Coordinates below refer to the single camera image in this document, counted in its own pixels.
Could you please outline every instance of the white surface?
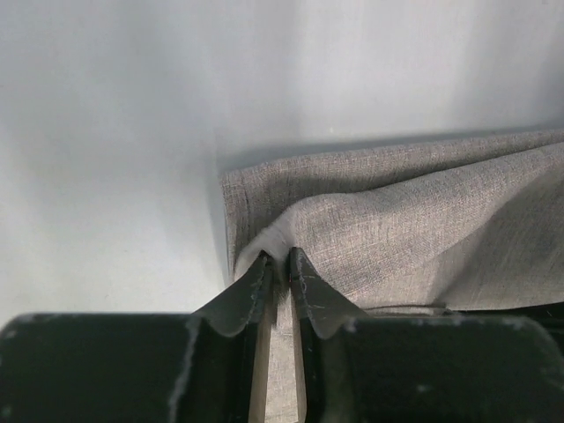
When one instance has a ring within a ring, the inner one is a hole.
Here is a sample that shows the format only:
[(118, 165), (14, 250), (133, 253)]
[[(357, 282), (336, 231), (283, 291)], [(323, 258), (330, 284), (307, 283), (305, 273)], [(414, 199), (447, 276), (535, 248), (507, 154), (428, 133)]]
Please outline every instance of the white surface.
[(0, 323), (193, 310), (226, 278), (217, 174), (554, 125), (564, 2), (0, 2)]

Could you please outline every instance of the gray cloth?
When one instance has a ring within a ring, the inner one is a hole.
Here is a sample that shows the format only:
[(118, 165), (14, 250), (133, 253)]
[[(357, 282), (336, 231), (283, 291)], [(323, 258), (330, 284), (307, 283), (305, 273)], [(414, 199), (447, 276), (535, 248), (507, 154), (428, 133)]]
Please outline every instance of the gray cloth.
[[(564, 131), (277, 160), (225, 175), (230, 268), (292, 246), (362, 308), (564, 301)], [(291, 318), (271, 340), (267, 421), (297, 420)]]

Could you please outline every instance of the folded cloth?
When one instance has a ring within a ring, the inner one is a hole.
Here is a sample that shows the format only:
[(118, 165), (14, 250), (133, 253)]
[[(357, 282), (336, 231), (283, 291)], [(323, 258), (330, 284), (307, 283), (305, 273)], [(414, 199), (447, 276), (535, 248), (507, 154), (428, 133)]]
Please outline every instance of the folded cloth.
[[(276, 160), (223, 178), (234, 280), (304, 249), (364, 309), (564, 301), (564, 131)], [(267, 421), (296, 421), (291, 318), (271, 340)]]

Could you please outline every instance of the fabric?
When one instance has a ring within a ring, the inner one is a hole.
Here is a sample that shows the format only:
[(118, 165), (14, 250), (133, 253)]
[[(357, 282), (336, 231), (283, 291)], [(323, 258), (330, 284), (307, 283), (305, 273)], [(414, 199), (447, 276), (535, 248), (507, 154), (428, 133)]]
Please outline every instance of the fabric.
[[(294, 157), (223, 179), (229, 265), (292, 246), (364, 309), (564, 301), (564, 131)], [(297, 420), (289, 307), (267, 421)]]

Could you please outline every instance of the black object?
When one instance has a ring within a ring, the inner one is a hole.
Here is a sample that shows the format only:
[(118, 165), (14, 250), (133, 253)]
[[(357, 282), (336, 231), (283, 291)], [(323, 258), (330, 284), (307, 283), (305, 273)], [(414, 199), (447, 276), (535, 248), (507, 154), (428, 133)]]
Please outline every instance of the black object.
[[(564, 421), (564, 305), (373, 318), (302, 250), (287, 270), (301, 421)], [(262, 254), (192, 315), (15, 319), (0, 421), (263, 421), (277, 277)]]

